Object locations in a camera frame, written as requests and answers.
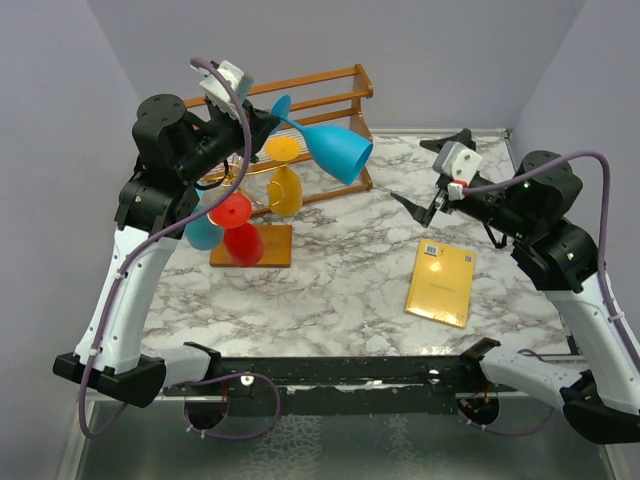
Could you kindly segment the blue goblet front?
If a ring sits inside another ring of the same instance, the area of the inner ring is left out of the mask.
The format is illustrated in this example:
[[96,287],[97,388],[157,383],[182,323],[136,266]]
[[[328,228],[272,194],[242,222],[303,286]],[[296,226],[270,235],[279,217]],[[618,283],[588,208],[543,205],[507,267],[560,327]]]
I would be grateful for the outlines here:
[[343,185],[351,185],[364,169],[373,142],[341,126],[303,126],[289,118],[291,106],[291,97],[283,95],[271,107],[270,114],[301,134],[311,157],[324,172]]

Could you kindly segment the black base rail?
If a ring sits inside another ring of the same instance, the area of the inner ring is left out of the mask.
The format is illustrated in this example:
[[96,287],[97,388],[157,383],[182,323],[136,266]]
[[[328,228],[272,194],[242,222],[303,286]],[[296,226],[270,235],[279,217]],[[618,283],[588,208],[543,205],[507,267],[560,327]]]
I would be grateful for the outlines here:
[[454,415],[456,400],[480,400],[506,386],[491,385],[458,355],[221,357],[210,378],[268,377],[283,415]]

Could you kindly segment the yellow padded envelope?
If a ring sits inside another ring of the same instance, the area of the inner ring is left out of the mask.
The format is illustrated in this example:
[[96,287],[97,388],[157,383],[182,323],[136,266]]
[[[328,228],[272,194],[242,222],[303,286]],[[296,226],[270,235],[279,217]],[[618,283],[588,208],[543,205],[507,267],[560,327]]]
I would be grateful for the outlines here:
[[431,239],[420,241],[407,313],[464,329],[468,322],[476,254]]

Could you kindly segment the yellow goblet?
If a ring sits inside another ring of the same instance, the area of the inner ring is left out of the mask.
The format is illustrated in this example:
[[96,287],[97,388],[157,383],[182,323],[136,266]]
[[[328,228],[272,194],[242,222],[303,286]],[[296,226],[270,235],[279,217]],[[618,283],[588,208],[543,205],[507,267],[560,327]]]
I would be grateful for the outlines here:
[[266,155],[277,163],[267,184],[270,210],[280,216],[293,216],[302,207],[302,186],[298,175],[289,167],[301,151],[292,137],[275,137],[265,146]]

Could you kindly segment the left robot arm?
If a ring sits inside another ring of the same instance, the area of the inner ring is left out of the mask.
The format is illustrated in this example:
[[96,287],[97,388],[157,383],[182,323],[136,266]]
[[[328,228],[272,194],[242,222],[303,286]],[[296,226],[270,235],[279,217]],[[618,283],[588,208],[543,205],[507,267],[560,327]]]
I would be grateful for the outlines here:
[[111,263],[94,314],[75,349],[56,357],[55,375],[144,408],[168,386],[206,395],[220,385],[215,352],[187,343],[144,354],[142,333],[156,287],[199,202],[197,182],[244,147],[240,122],[215,107],[203,120],[172,94],[143,101],[132,136],[133,175],[119,193]]

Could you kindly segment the blue goblet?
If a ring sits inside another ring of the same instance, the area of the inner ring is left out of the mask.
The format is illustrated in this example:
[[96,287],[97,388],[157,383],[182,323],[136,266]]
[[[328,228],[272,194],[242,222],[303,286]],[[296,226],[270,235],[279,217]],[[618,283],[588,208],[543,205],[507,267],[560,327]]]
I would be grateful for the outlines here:
[[[216,198],[212,203],[203,201],[203,198],[206,196],[204,190],[196,190],[196,193],[198,195],[198,202],[192,212],[192,215],[196,215],[204,210],[209,212],[211,205],[218,207],[221,204],[221,201],[218,198]],[[192,248],[199,251],[210,251],[222,242],[224,229],[214,224],[213,221],[209,219],[208,215],[203,215],[189,222],[185,226],[184,236]]]
[[283,95],[271,107],[270,114],[301,134],[311,157],[324,172],[343,185],[351,185],[364,169],[373,142],[341,126],[303,126],[289,118],[291,106],[291,97]]

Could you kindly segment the red goblet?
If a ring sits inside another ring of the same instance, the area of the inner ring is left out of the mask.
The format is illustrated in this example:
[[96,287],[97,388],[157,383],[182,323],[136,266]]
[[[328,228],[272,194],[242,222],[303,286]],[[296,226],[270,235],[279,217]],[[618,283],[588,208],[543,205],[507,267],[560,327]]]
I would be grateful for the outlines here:
[[258,264],[264,255],[264,243],[249,220],[253,213],[250,200],[241,193],[231,194],[209,213],[209,219],[224,229],[223,245],[231,263],[238,267]]

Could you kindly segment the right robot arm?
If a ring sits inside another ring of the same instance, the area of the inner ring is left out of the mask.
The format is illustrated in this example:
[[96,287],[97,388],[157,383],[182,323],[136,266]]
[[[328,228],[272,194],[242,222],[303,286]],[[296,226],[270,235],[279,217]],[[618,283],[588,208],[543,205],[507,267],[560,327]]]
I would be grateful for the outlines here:
[[437,212],[460,212],[480,222],[496,247],[510,246],[587,363],[583,371],[566,369],[484,338],[459,356],[455,370],[458,406],[468,422],[486,429],[498,409],[472,401],[505,386],[544,402],[592,443],[637,442],[639,343],[612,293],[605,236],[592,237],[566,217],[583,187],[571,156],[530,152],[511,179],[494,183],[480,174],[482,158],[469,130],[423,147],[436,155],[436,194],[426,207],[407,202],[412,218],[428,226]]

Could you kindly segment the wooden two-tier shelf rack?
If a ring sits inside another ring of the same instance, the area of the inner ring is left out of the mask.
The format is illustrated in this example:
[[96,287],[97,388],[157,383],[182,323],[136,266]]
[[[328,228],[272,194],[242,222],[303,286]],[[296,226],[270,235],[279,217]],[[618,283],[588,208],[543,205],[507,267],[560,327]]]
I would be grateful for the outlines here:
[[[284,92],[318,83],[351,78],[349,91],[304,102],[292,103]],[[373,151],[371,132],[364,121],[361,100],[373,96],[373,86],[364,67],[349,68],[297,77],[253,86],[251,96],[279,93],[272,113],[281,117],[281,125],[268,137],[257,154],[257,162],[247,174],[270,172],[267,183],[269,202],[260,204],[256,216],[268,212],[291,216],[287,206],[310,203],[358,193],[373,187],[366,163]],[[293,185],[292,166],[312,161],[342,186],[306,196]]]

